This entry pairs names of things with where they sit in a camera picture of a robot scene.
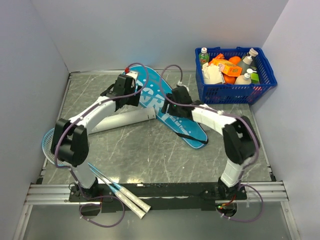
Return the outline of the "white shuttlecock tube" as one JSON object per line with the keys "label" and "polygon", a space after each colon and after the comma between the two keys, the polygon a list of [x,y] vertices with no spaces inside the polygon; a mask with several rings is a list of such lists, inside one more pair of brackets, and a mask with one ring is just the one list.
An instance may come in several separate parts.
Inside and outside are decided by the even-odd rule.
{"label": "white shuttlecock tube", "polygon": [[89,132],[89,134],[95,134],[127,125],[141,123],[144,121],[153,120],[155,118],[156,113],[153,107],[128,111],[104,118]]}

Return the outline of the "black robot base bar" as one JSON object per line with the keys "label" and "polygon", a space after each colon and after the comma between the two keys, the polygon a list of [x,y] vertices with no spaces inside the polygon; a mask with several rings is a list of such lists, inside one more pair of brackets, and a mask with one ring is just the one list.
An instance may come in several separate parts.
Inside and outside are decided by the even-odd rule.
{"label": "black robot base bar", "polygon": [[124,183],[123,186],[152,210],[215,211],[219,202],[247,199],[244,187],[227,189],[218,182]]}

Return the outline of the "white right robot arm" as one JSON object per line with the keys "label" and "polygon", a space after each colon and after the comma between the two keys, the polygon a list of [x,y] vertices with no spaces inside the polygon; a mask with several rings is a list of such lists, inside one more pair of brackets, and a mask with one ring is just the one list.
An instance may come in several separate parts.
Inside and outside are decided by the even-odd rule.
{"label": "white right robot arm", "polygon": [[162,113],[187,118],[222,135],[227,162],[219,178],[218,193],[223,199],[230,199],[236,193],[245,169],[259,157],[260,143],[250,120],[192,101],[185,86],[174,88],[164,97]]}

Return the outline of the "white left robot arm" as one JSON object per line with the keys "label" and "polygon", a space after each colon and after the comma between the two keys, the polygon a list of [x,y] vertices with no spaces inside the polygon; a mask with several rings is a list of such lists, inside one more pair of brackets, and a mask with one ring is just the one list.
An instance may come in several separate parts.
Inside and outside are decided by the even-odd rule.
{"label": "white left robot arm", "polygon": [[137,77],[136,71],[120,74],[88,108],[69,119],[60,118],[55,124],[50,147],[53,162],[57,168],[69,169],[87,201],[99,195],[98,180],[87,161],[88,135],[103,119],[123,106],[139,105],[142,86],[136,84]]}

